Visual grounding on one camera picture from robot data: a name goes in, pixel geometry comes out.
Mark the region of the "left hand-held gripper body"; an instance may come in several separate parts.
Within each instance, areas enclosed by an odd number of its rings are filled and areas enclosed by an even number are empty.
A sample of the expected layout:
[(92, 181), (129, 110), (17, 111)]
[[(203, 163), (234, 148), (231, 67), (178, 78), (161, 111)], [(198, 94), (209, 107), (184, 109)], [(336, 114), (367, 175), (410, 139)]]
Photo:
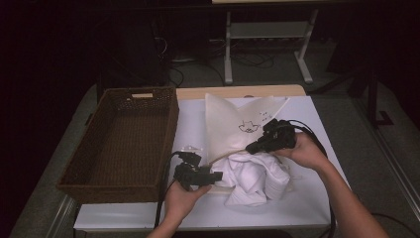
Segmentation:
[(174, 154), (181, 159), (181, 163), (175, 167), (173, 177), (185, 190), (190, 190), (193, 185), (205, 186), (213, 183), (210, 169), (199, 166), (199, 155), (188, 151), (176, 151)]

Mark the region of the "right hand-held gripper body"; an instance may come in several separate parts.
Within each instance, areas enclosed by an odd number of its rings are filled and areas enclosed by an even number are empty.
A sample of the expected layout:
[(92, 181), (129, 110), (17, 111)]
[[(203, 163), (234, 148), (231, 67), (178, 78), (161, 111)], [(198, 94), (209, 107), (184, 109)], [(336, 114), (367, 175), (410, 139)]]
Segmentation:
[(294, 127), (288, 121), (272, 119), (262, 129), (263, 134), (260, 138), (262, 151), (273, 152), (295, 147)]

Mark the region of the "white garment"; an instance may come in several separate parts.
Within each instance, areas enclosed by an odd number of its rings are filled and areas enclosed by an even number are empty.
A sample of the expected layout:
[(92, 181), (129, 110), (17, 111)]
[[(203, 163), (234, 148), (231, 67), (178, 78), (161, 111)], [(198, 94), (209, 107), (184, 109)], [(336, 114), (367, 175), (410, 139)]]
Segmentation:
[(226, 206), (259, 206), (269, 200), (280, 200), (290, 182), (287, 167), (278, 157), (267, 153), (233, 154), (214, 163), (211, 171), (223, 174), (216, 186), (232, 190)]

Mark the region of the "person's left hand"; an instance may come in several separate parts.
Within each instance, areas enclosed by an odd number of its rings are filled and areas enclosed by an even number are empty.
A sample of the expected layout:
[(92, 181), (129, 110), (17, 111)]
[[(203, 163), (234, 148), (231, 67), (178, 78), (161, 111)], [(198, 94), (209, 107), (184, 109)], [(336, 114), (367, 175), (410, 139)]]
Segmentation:
[(165, 196), (165, 216), (161, 225), (175, 230), (194, 208), (197, 200), (210, 188), (210, 185), (206, 185), (186, 190), (178, 181), (175, 181)]

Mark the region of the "person's right hand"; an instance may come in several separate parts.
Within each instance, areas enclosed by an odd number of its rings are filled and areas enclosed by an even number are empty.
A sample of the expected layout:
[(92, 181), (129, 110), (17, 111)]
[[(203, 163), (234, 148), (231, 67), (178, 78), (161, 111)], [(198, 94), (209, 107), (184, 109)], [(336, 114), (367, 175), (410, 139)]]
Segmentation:
[(307, 134), (297, 133), (295, 139), (296, 145), (293, 149), (281, 149), (273, 153), (289, 158), (299, 166), (315, 172), (321, 172), (330, 165), (327, 157)]

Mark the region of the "white table cover sheet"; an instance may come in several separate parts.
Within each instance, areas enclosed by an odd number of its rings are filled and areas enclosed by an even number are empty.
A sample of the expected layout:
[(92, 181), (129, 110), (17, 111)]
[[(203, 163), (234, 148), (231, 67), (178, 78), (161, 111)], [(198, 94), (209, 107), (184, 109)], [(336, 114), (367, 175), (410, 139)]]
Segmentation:
[[(278, 119), (292, 119), (305, 123), (324, 146), (335, 167), (340, 163), (309, 96), (280, 96), (283, 107)], [(185, 146), (200, 150), (207, 158), (205, 138), (205, 102), (202, 99), (178, 101), (179, 118), (173, 148)], [(260, 206), (227, 206), (226, 191), (210, 190), (195, 204), (193, 210), (179, 226), (181, 230), (263, 229), (286, 227), (324, 227), (330, 224), (327, 192), (318, 175), (283, 161), (292, 175), (291, 190), (280, 200), (270, 200)], [(86, 232), (149, 230), (154, 227), (157, 206), (154, 203), (84, 204), (76, 218), (74, 228)]]

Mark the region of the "brown wicker basket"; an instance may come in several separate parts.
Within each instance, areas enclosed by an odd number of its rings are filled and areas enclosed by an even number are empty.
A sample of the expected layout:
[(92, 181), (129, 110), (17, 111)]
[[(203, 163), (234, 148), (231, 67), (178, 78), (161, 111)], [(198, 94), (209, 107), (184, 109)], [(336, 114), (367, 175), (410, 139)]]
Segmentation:
[(157, 202), (178, 121), (173, 87), (108, 89), (56, 188), (77, 202)]

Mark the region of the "black metal stand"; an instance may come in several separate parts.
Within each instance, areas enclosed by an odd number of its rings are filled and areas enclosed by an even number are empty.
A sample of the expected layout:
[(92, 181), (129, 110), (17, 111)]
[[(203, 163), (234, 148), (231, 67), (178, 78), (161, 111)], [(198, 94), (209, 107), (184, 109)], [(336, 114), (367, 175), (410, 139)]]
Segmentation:
[(374, 69), (367, 65), (359, 66), (351, 72), (351, 79), (353, 82), (348, 90), (351, 97), (361, 98), (367, 91), (367, 119), (370, 125), (375, 129), (392, 125), (388, 114), (377, 109), (378, 79)]

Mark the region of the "white metal desk frame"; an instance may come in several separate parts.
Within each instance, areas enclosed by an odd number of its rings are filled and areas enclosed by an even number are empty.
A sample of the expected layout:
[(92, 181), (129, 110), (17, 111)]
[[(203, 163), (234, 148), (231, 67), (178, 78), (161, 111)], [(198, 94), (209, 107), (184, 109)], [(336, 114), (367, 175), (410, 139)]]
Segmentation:
[(231, 41), (248, 39), (302, 39), (303, 43), (294, 53), (303, 80), (307, 84), (313, 83), (313, 78), (305, 62), (305, 54), (315, 27), (319, 10), (311, 12), (307, 21), (294, 22), (252, 22), (236, 23), (231, 20), (231, 13), (227, 13), (224, 56), (224, 82), (232, 85), (233, 71), (231, 60)]

